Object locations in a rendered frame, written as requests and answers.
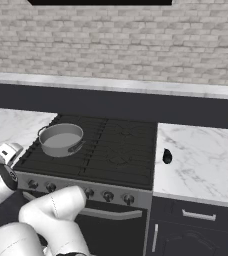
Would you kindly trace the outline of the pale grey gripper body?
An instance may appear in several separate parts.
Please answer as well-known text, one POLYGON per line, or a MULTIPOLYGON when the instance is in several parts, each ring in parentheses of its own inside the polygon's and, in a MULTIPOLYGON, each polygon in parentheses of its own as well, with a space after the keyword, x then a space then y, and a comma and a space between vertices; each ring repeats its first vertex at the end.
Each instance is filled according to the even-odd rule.
POLYGON ((6 152, 7 152, 6 164, 12 165, 22 151, 23 151, 23 147, 20 144, 8 143, 7 149, 6 149, 6 152))

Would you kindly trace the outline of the grey metal pot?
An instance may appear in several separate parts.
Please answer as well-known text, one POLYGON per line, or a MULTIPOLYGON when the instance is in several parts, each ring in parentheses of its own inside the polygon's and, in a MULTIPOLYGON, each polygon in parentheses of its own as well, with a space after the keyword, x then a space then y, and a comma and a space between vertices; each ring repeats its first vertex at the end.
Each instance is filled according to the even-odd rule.
POLYGON ((85 144, 83 137, 83 129, 71 123, 44 126, 38 131, 43 152, 54 158, 76 154, 85 144))

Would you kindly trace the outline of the black stove with grates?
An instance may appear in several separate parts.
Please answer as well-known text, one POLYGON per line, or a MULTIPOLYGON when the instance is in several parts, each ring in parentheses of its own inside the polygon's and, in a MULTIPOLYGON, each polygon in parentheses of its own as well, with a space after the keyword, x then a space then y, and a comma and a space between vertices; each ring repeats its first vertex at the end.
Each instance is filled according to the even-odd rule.
POLYGON ((124 194, 132 195, 136 206, 147 210, 145 247, 153 189, 156 125, 64 114, 57 115, 52 123, 80 126, 85 144, 72 156, 52 158, 43 153, 39 141, 34 141, 14 165, 19 188, 39 197, 49 193, 47 183, 54 183, 56 190, 78 185, 83 190, 94 191, 94 196, 87 201, 103 202, 103 192, 110 191, 114 194, 112 201, 117 204, 124 194), (36 189, 28 187, 30 180, 38 183, 36 189))

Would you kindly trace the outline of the dark purple eggplant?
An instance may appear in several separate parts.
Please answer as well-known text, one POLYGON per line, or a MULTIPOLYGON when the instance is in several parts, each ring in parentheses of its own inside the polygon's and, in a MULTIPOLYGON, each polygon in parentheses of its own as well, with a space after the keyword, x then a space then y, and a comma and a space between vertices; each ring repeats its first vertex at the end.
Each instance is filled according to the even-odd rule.
POLYGON ((171 161, 172 161, 172 154, 171 154, 171 152, 168 149, 164 150, 162 161, 165 164, 170 164, 171 163, 171 161))

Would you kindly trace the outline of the dark raised counter with marble top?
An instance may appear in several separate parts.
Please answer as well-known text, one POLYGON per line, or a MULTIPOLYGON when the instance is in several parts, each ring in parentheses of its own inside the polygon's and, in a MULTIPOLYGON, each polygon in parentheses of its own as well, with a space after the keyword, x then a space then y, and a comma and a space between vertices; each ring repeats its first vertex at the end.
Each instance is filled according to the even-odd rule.
POLYGON ((228 128, 228 86, 0 72, 0 108, 228 128))

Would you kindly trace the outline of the black oven door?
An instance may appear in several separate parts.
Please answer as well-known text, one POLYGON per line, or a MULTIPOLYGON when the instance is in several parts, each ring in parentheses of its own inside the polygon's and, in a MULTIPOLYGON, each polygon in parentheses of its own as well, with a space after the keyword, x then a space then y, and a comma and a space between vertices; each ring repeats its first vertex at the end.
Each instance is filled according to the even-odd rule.
POLYGON ((147 210, 134 203, 88 200, 86 208, 124 212, 141 210, 142 216, 128 220, 109 220, 78 214, 75 222, 79 225, 93 256, 143 256, 147 210))

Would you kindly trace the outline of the black range hood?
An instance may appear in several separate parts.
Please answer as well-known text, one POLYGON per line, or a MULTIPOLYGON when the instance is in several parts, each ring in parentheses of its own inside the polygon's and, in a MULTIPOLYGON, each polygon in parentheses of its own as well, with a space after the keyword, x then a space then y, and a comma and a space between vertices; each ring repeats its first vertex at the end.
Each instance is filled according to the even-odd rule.
POLYGON ((27 0, 32 6, 172 6, 174 0, 27 0))

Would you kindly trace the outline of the dark cupboard door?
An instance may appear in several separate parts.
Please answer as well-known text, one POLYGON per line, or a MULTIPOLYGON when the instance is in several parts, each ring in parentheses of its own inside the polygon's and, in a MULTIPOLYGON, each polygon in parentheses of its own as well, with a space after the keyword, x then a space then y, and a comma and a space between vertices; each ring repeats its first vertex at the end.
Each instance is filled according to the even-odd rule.
POLYGON ((153 221, 148 236, 147 256, 228 256, 228 232, 153 221), (155 224, 159 225, 156 250, 152 250, 155 224))

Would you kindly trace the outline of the dark drawer front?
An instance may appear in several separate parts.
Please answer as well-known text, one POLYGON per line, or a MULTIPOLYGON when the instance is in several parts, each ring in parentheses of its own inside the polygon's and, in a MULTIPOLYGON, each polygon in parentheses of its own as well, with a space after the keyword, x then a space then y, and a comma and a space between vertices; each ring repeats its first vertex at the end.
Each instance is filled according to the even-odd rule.
POLYGON ((170 204, 170 213, 175 217, 179 217, 183 219, 208 221, 210 223, 228 222, 228 207, 224 207, 224 206, 173 200, 172 203, 170 204), (216 220, 208 221, 208 220, 184 217, 182 215, 182 209, 185 209, 187 212, 201 213, 206 215, 216 214, 216 220))

